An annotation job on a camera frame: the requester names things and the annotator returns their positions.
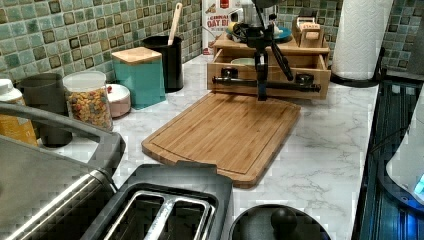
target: wooden cutting board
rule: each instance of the wooden cutting board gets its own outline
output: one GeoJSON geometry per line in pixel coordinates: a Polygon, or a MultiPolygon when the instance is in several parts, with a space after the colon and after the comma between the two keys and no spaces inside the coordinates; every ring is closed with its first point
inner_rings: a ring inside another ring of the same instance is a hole
{"type": "Polygon", "coordinates": [[[216,164],[234,186],[257,184],[300,114],[298,105],[254,96],[210,93],[142,142],[164,164],[216,164]]]}

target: kitchen counter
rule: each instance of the kitchen counter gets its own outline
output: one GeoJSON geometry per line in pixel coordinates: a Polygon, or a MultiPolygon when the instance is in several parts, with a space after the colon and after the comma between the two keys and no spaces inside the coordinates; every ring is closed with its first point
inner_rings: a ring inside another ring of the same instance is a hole
{"type": "MultiPolygon", "coordinates": [[[[114,120],[113,131],[127,143],[113,176],[118,187],[139,165],[158,163],[142,152],[141,142],[209,92],[206,62],[211,60],[199,56],[185,63],[184,88],[167,94],[166,101],[114,120]]],[[[234,188],[234,219],[256,205],[284,204],[315,218],[332,240],[350,239],[376,97],[377,87],[330,83],[326,100],[287,99],[302,107],[300,118],[259,184],[234,188]]],[[[94,145],[75,139],[55,151],[84,161],[90,148],[94,145]]]]}

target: black pot lid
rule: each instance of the black pot lid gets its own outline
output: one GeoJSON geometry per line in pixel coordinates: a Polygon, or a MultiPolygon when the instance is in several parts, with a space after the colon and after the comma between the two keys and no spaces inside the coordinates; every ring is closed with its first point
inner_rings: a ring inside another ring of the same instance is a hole
{"type": "Polygon", "coordinates": [[[230,230],[232,240],[330,240],[324,228],[294,208],[265,204],[243,212],[230,230]]]}

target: wooden drawer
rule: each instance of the wooden drawer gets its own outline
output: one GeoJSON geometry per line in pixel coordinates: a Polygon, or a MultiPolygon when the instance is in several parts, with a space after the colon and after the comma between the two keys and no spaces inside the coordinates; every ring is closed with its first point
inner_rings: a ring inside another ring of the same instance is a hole
{"type": "MultiPolygon", "coordinates": [[[[214,84],[213,77],[221,77],[221,69],[226,67],[236,68],[238,70],[238,78],[256,81],[256,71],[254,66],[246,66],[239,64],[231,64],[230,62],[237,58],[253,58],[255,49],[219,49],[212,62],[208,63],[207,68],[207,84],[208,89],[214,92],[240,93],[240,94],[257,94],[256,87],[234,86],[214,84]]],[[[269,67],[268,80],[281,81],[284,83],[294,83],[288,81],[286,75],[278,66],[277,60],[272,53],[268,53],[269,67]]],[[[299,54],[286,56],[293,76],[297,74],[308,73],[314,75],[314,84],[321,86],[320,92],[301,92],[296,90],[271,89],[267,88],[267,95],[272,97],[289,97],[304,99],[325,99],[327,96],[328,84],[330,81],[331,71],[327,70],[327,64],[322,54],[299,54]]]]}

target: wooden drawer organizer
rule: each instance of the wooden drawer organizer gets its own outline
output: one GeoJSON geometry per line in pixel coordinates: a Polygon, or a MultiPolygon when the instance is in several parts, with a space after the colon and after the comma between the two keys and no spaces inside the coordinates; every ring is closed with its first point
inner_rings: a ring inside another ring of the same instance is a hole
{"type": "MultiPolygon", "coordinates": [[[[321,85],[320,92],[300,92],[295,90],[267,89],[267,95],[271,97],[288,97],[304,99],[325,99],[327,96],[328,84],[331,71],[328,70],[328,54],[330,49],[324,41],[323,48],[299,48],[294,38],[288,43],[278,44],[282,53],[286,56],[293,76],[300,73],[314,75],[314,84],[321,85]]],[[[213,92],[227,92],[256,95],[255,87],[222,85],[212,83],[212,78],[221,76],[221,69],[226,67],[236,68],[238,78],[251,79],[256,81],[256,71],[254,66],[231,64],[231,61],[237,58],[253,58],[255,49],[249,48],[246,44],[235,43],[227,39],[225,34],[221,35],[214,44],[215,56],[212,62],[207,66],[207,86],[213,92]]],[[[289,82],[278,66],[271,48],[267,48],[269,57],[268,80],[289,82]]]]}

